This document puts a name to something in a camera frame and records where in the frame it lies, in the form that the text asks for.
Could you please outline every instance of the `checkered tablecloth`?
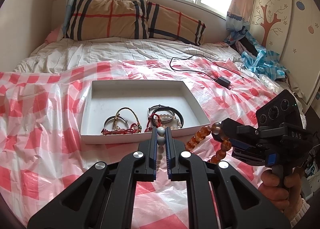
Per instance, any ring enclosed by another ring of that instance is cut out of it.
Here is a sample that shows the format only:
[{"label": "checkered tablecloth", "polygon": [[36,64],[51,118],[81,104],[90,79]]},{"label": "checkered tablecloth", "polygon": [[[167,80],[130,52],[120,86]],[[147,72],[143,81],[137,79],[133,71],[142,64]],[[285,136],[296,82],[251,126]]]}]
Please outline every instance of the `checkered tablecloth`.
[{"label": "checkered tablecloth", "polygon": [[[237,70],[231,61],[217,63]],[[94,163],[117,162],[137,149],[137,143],[81,144],[79,126],[92,80],[182,80],[212,123],[230,117],[256,126],[255,111],[276,96],[260,81],[203,58],[178,60],[174,66],[224,76],[232,87],[225,89],[203,74],[173,72],[164,59],[93,63],[61,75],[0,73],[0,193],[24,225]],[[208,136],[194,153],[208,160],[219,147]],[[248,166],[230,154],[226,160],[257,186],[263,168]],[[155,182],[137,185],[132,228],[188,228],[186,185],[168,181],[165,158]]]}]

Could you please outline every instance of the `handle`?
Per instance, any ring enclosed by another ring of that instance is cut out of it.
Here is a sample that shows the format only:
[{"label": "handle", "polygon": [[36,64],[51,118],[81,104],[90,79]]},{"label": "handle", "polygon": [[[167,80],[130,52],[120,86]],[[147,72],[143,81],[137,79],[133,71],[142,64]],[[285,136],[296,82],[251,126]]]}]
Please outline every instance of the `handle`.
[{"label": "handle", "polygon": [[284,178],[292,174],[292,168],[289,166],[274,165],[272,166],[272,174],[275,174],[280,178],[278,187],[282,187],[289,191],[289,189],[284,186]]}]

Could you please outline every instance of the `bed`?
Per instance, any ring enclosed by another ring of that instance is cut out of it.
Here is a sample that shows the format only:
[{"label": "bed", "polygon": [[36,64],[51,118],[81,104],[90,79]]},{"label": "bed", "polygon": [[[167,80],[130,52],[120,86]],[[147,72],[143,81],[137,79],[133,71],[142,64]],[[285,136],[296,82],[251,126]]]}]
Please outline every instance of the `bed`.
[{"label": "bed", "polygon": [[[190,12],[195,12],[191,15],[207,14],[189,7]],[[225,37],[225,29],[215,29],[217,21],[221,22],[221,18],[209,24],[209,34]],[[137,149],[137,143],[81,143],[80,123],[92,80],[180,80],[211,123],[230,117],[257,126],[255,111],[289,87],[248,71],[239,53],[226,43],[206,42],[192,45],[153,38],[64,38],[36,48],[14,72],[1,72],[0,194],[18,220],[26,226],[33,214],[97,161],[111,164]],[[173,62],[175,68],[226,77],[231,88],[223,88],[203,74],[172,70],[172,57],[181,58]],[[178,139],[186,143],[190,137]],[[209,160],[219,147],[208,136],[193,152]],[[264,167],[248,166],[232,158],[231,152],[226,161],[254,186],[261,183]],[[163,227],[188,228],[186,185],[168,180],[165,159],[155,182],[138,183],[132,218],[134,229]]]}]

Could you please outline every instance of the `blue button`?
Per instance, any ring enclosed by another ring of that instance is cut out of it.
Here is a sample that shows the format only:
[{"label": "blue button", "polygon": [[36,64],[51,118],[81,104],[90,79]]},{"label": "blue button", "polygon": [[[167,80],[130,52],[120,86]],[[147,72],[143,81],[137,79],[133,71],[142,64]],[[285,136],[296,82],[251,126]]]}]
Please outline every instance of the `blue button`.
[{"label": "blue button", "polygon": [[276,154],[270,154],[268,158],[268,166],[271,166],[276,163]]}]

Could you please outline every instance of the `camera lens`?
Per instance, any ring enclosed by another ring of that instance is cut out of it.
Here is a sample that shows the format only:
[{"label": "camera lens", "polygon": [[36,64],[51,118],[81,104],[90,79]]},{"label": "camera lens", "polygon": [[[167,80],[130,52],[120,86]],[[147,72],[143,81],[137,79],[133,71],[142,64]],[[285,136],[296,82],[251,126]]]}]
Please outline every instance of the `camera lens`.
[{"label": "camera lens", "polygon": [[271,120],[274,120],[277,118],[278,116],[278,113],[279,113],[279,110],[277,107],[271,107],[270,110],[269,110],[269,117]]},{"label": "camera lens", "polygon": [[281,102],[281,109],[282,109],[283,111],[286,111],[288,108],[289,108],[289,101],[286,100],[286,99],[282,100],[282,102]]},{"label": "camera lens", "polygon": [[266,122],[266,120],[267,120],[266,115],[261,115],[260,116],[260,124],[264,124]]}]

